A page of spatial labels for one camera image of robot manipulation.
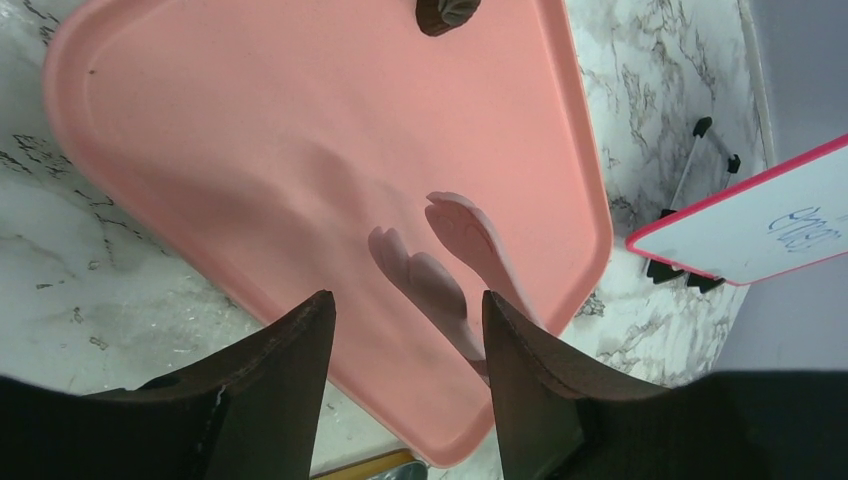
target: pink-framed whiteboard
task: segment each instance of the pink-framed whiteboard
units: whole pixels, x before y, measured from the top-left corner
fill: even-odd
[[[627,249],[731,285],[848,253],[848,135],[637,230]]]

